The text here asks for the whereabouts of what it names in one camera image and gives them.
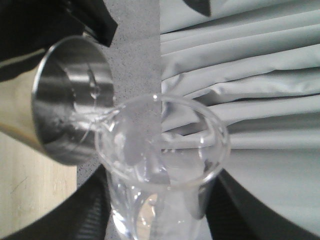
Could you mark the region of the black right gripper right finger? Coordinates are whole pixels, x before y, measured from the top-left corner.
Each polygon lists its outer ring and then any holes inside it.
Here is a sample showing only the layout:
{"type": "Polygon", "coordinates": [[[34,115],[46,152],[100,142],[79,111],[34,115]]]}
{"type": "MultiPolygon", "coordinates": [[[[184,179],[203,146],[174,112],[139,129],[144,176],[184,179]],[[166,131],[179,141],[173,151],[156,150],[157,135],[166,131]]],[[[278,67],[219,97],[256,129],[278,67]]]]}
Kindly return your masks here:
{"type": "Polygon", "coordinates": [[[214,181],[205,214],[214,240],[319,239],[264,205],[227,171],[214,181]]]}

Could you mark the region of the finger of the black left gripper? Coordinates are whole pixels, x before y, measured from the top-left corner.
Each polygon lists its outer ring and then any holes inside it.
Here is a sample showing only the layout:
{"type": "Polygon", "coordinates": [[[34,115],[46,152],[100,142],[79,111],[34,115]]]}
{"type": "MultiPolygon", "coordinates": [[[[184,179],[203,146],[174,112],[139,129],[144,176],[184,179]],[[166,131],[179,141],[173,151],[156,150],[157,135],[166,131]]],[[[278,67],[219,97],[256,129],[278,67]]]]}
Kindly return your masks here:
{"type": "Polygon", "coordinates": [[[210,17],[211,16],[211,2],[210,0],[183,0],[183,2],[192,10],[199,14],[210,17]]]}
{"type": "Polygon", "coordinates": [[[48,48],[69,36],[88,34],[109,47],[117,27],[102,0],[2,0],[0,80],[33,69],[48,48]]]}

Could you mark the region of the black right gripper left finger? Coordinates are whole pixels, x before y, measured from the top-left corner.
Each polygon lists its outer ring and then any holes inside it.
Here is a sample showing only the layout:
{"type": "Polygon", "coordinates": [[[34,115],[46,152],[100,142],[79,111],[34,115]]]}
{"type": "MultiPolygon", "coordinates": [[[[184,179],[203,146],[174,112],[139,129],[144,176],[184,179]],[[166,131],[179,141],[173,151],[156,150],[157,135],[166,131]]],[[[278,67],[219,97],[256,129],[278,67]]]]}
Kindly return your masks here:
{"type": "Polygon", "coordinates": [[[51,212],[4,240],[103,240],[111,213],[103,165],[51,212]]]}

